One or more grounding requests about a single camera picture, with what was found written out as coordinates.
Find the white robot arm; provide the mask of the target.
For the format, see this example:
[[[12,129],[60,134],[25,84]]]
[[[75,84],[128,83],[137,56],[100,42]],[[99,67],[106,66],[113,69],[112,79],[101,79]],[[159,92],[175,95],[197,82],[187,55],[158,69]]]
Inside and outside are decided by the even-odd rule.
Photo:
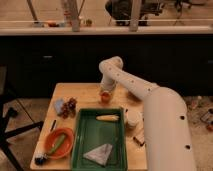
[[[174,90],[122,70],[115,56],[99,63],[101,90],[112,92],[120,83],[143,101],[148,171],[197,171],[187,121],[187,106]]]

